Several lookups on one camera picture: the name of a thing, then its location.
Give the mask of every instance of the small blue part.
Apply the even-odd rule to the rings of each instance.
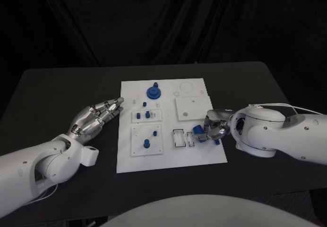
[[[149,147],[150,147],[150,141],[144,140],[144,148],[149,148]]]
[[[195,134],[203,134],[203,133],[205,133],[205,131],[203,131],[201,125],[198,125],[198,126],[193,128],[193,132],[195,132]]]
[[[162,91],[159,89],[159,83],[156,82],[153,84],[153,87],[149,88],[147,90],[147,96],[150,99],[157,99],[162,95]]]

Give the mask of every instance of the table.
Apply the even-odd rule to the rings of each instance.
[[[85,106],[120,97],[121,81],[188,78],[205,79],[214,108],[288,102],[261,62],[28,70],[0,122],[0,155],[65,133]],[[117,215],[180,195],[252,197],[327,187],[327,166],[283,152],[254,157],[237,150],[232,136],[222,140],[228,163],[117,174],[117,142],[118,118],[90,144],[100,149],[95,166],[81,166],[57,193],[2,218],[0,226]]]

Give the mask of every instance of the robotic arm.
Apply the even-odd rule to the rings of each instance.
[[[95,165],[98,150],[84,144],[120,114],[123,98],[88,106],[77,115],[69,131],[51,142],[0,157],[0,218],[31,202],[45,190],[65,182],[80,164]],[[44,179],[36,181],[35,170]]]
[[[281,112],[250,105],[238,112],[209,110],[199,140],[216,140],[232,134],[237,148],[258,157],[281,150],[296,159],[327,165],[327,115]]]

